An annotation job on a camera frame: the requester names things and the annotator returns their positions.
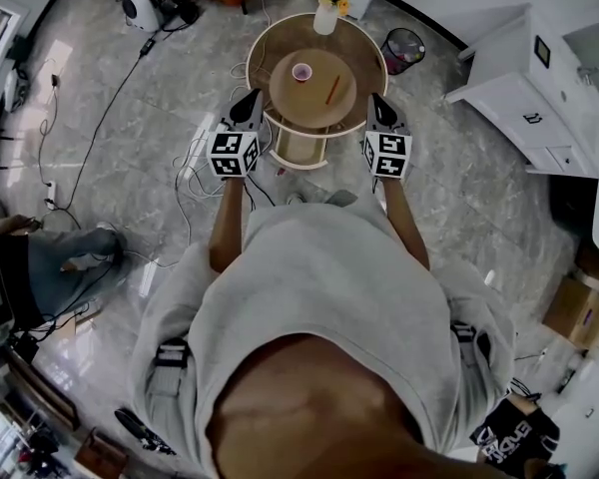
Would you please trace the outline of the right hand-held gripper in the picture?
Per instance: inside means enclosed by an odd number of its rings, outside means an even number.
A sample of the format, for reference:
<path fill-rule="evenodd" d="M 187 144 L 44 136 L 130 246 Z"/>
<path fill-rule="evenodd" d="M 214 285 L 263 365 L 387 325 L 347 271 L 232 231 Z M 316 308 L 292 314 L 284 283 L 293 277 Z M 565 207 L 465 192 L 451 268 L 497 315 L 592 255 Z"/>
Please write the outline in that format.
<path fill-rule="evenodd" d="M 369 172 L 376 178 L 403 180 L 412 136 L 384 132 L 407 130 L 405 113 L 391 100 L 372 93 L 367 102 L 366 129 L 362 153 Z"/>

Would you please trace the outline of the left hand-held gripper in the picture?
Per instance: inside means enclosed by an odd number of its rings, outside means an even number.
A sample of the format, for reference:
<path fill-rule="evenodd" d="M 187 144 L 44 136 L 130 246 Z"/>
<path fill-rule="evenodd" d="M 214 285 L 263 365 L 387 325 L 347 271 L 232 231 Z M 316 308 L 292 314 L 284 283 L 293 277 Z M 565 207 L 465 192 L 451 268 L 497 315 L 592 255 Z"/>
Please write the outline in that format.
<path fill-rule="evenodd" d="M 255 168 L 261 155 L 256 131 L 262 124 L 263 104 L 262 90 L 252 89 L 224 106 L 219 124 L 207 139 L 207 160 L 214 176 L 245 178 Z"/>

